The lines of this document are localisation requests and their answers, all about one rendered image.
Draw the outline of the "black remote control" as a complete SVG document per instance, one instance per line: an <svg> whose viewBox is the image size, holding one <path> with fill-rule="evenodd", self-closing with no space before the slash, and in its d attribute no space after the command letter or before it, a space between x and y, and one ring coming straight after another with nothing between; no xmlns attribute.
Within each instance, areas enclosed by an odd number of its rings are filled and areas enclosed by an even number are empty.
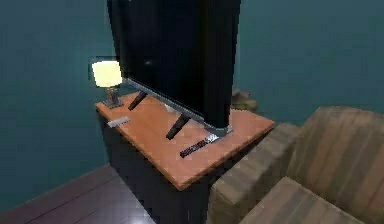
<svg viewBox="0 0 384 224"><path fill-rule="evenodd" d="M205 145L207 144L211 144L213 142L215 142L216 140L218 140L219 137L215 134L210 134L208 136L206 136L203 140L197 142L196 144L186 148L185 150L181 151L179 153L179 155L182 157L182 158L185 158L186 156L190 155L191 153L199 150L200 148L204 147Z"/></svg>

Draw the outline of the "yellow shade table lamp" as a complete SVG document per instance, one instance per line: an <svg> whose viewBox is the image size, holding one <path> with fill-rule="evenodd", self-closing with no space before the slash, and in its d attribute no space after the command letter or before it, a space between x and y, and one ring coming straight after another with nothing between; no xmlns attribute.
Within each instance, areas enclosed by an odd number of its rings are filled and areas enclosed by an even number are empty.
<svg viewBox="0 0 384 224"><path fill-rule="evenodd" d="M97 87L105 90L106 99L103 103L108 108L123 105L119 99L117 86L123 82L120 65L117 61L98 61L91 65L93 77Z"/></svg>

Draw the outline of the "black television set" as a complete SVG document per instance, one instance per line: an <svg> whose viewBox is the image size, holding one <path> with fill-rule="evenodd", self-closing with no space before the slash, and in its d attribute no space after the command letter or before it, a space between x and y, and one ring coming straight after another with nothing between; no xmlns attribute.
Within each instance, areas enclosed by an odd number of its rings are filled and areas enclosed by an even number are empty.
<svg viewBox="0 0 384 224"><path fill-rule="evenodd" d="M230 133L230 105L241 0L107 0L123 80L219 137Z"/></svg>

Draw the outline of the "wooden top television cabinet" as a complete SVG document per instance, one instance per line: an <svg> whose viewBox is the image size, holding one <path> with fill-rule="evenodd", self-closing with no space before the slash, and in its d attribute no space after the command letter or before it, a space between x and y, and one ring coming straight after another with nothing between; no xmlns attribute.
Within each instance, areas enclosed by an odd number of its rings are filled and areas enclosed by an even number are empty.
<svg viewBox="0 0 384 224"><path fill-rule="evenodd" d="M134 110L134 93L110 109L95 104L111 166L141 202L156 224L205 224L212 184L237 163L274 126L270 119L246 110L230 112L232 131L182 158L179 153L209 133L189 120L171 140L166 134L178 116L146 97ZM108 121L127 116L114 128Z"/></svg>

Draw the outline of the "olive round object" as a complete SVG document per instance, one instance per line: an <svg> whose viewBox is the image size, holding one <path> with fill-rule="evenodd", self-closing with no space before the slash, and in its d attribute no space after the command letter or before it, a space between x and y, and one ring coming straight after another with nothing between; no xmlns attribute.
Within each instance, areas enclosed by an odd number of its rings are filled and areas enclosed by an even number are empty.
<svg viewBox="0 0 384 224"><path fill-rule="evenodd" d="M240 89L234 89L231 95L231 108L236 110L255 111L258 107L256 100L250 94Z"/></svg>

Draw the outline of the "grey remote control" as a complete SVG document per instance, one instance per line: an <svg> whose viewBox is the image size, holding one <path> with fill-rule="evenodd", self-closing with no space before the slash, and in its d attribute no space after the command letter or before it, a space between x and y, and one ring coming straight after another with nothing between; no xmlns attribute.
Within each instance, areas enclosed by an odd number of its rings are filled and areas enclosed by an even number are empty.
<svg viewBox="0 0 384 224"><path fill-rule="evenodd" d="M124 124L124 123L127 123L130 121L130 118L127 117L127 116L123 116L123 117L120 117L120 118L117 118L117 119L114 119L114 120L111 120L111 121L108 121L107 122L107 125L110 127L110 128L114 128L118 125L121 125L121 124Z"/></svg>

